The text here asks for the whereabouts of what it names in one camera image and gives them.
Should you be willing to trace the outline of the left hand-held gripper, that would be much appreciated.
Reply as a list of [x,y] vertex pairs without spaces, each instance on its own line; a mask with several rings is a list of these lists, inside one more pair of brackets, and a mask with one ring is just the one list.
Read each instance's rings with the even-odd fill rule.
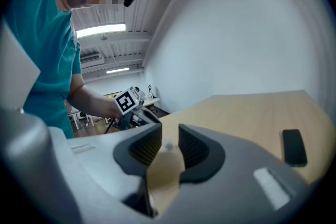
[[161,124],[159,118],[148,108],[143,107],[145,94],[143,91],[130,86],[115,98],[122,118],[114,123],[120,131],[146,124]]

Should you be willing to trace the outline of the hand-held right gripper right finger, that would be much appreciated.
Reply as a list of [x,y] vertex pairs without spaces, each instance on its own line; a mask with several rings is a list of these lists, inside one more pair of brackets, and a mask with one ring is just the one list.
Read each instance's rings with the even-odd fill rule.
[[243,138],[180,124],[180,191],[159,224],[281,224],[308,186],[287,164]]

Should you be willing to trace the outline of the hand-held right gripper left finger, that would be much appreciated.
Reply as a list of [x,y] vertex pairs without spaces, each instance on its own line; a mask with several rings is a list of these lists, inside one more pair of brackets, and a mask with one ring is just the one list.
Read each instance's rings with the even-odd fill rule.
[[161,147],[161,125],[67,139],[49,129],[62,175],[77,202],[149,199],[146,170]]

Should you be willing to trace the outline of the person's left forearm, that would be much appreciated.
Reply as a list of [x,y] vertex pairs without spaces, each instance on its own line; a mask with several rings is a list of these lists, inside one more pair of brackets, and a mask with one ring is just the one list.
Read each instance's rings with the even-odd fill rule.
[[115,100],[91,90],[85,85],[81,74],[72,75],[67,101],[72,107],[91,116],[116,119],[122,117]]

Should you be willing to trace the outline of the black phone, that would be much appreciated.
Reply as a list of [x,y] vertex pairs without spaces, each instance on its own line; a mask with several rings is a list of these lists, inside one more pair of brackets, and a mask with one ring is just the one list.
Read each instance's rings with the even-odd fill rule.
[[285,162],[291,167],[305,167],[308,160],[300,131],[283,130],[282,141]]

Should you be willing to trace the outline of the white ceiling air conditioner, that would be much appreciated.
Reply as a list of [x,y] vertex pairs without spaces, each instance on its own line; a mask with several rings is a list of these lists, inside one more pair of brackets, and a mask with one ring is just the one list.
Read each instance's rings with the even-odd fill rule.
[[94,60],[99,60],[99,59],[101,59],[100,54],[92,54],[92,55],[80,57],[80,62],[84,63],[84,62],[94,61]]

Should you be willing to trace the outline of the long ceiling light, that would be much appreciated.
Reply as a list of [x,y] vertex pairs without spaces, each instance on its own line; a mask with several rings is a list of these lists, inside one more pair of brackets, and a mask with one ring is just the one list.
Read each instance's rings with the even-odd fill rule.
[[107,25],[100,25],[89,27],[81,30],[77,30],[76,34],[78,38],[105,34],[105,33],[117,33],[117,32],[125,32],[126,31],[126,24],[107,24]]

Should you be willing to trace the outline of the person's teal shirt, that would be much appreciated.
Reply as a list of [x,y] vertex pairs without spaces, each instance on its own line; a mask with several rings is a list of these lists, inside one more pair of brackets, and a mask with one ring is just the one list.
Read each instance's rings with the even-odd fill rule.
[[71,77],[81,73],[80,45],[71,27],[71,12],[61,11],[56,0],[9,0],[4,10],[9,28],[40,70],[24,111],[47,126],[72,138],[72,126],[64,101]]

